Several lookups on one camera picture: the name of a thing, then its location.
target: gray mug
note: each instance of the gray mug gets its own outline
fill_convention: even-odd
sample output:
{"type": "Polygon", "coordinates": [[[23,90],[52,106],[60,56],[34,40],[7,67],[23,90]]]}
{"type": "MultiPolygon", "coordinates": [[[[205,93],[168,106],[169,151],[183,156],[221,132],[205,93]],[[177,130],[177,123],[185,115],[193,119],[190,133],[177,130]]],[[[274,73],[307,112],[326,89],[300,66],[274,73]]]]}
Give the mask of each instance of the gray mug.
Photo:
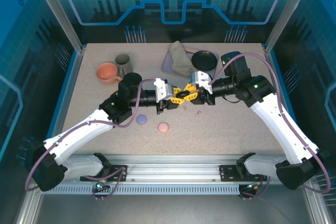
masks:
{"type": "Polygon", "coordinates": [[[123,78],[127,73],[133,72],[131,59],[127,54],[118,55],[115,60],[118,67],[119,76],[123,78]]]}

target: gray towel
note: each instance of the gray towel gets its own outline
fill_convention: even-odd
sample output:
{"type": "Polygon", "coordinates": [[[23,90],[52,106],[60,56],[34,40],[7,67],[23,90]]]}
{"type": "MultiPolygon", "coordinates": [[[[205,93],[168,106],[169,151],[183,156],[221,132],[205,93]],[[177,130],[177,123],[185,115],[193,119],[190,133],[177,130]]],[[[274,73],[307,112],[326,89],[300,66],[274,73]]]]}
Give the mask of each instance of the gray towel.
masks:
{"type": "Polygon", "coordinates": [[[189,76],[192,72],[197,71],[179,41],[175,41],[170,45],[169,53],[172,57],[172,68],[175,72],[189,76]]]}

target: enclosure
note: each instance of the enclosure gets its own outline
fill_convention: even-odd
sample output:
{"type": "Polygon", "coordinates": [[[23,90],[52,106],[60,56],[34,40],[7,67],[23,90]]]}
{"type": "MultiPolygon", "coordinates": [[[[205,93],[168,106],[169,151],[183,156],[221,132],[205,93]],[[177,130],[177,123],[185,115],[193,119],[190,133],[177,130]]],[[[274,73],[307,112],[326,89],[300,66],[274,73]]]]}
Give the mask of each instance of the enclosure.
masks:
{"type": "MultiPolygon", "coordinates": [[[[0,0],[0,6],[0,223],[334,223],[336,0],[0,0]],[[102,152],[129,167],[126,182],[104,202],[96,203],[92,184],[78,179],[25,192],[29,142],[74,126],[118,90],[97,81],[99,64],[127,53],[143,79],[186,85],[163,67],[175,41],[217,57],[231,51],[265,57],[288,113],[330,153],[324,162],[330,192],[292,191],[275,179],[263,196],[275,208],[222,195],[239,183],[223,183],[219,166],[249,152],[283,154],[262,121],[242,103],[224,100],[160,115],[140,108],[147,128],[113,130],[80,148],[74,156],[102,152]],[[169,123],[169,134],[158,133],[161,122],[169,123]]],[[[267,68],[246,61],[254,75],[275,82],[267,68]]],[[[307,185],[327,186],[322,172],[307,185]]]]}

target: orange cup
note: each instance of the orange cup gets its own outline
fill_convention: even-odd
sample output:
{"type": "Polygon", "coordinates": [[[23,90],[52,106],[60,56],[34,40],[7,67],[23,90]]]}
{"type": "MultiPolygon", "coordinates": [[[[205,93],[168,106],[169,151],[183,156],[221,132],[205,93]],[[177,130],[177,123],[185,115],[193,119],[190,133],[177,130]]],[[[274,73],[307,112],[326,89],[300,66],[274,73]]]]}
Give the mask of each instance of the orange cup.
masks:
{"type": "Polygon", "coordinates": [[[112,63],[103,63],[96,69],[97,78],[104,84],[113,84],[122,80],[118,68],[112,63]]]}

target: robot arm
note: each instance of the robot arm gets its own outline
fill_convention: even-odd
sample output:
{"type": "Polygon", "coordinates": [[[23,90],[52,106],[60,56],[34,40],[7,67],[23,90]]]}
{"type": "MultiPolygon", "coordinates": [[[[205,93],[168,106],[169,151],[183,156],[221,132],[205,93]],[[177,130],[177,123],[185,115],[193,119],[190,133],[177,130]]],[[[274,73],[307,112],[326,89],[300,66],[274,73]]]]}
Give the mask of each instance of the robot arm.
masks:
{"type": "MultiPolygon", "coordinates": [[[[296,189],[305,181],[315,175],[319,166],[312,155],[302,146],[297,137],[283,121],[277,108],[275,90],[269,81],[263,76],[251,77],[244,58],[236,60],[232,68],[225,71],[228,78],[218,79],[209,85],[210,78],[206,73],[196,72],[191,75],[192,89],[180,89],[168,84],[167,81],[155,79],[156,90],[140,90],[139,106],[155,106],[157,114],[164,109],[177,108],[181,102],[188,100],[193,104],[215,105],[215,98],[234,94],[238,99],[252,108],[252,110],[266,123],[273,135],[282,147],[285,156],[259,156],[250,153],[237,161],[237,170],[242,179],[245,175],[262,174],[278,177],[280,181],[290,189],[296,189]]],[[[63,179],[83,175],[98,176],[107,175],[110,168],[106,165],[105,159],[92,155],[82,161],[73,164],[69,156],[78,148],[82,147],[99,134],[113,128],[112,125],[95,123],[100,120],[120,124],[132,115],[132,107],[135,106],[141,77],[136,73],[127,74],[119,83],[117,92],[106,99],[99,109],[95,110],[82,123],[88,123],[71,135],[66,141],[60,142],[37,166],[33,178],[43,191],[50,190],[57,186],[63,179]]],[[[310,148],[319,155],[318,148],[299,129],[292,118],[286,113],[291,124],[297,132],[305,139],[310,148]]],[[[32,142],[28,146],[26,168],[30,171],[32,166],[41,155],[50,148],[60,137],[73,128],[43,141],[43,143],[32,142]]]]}

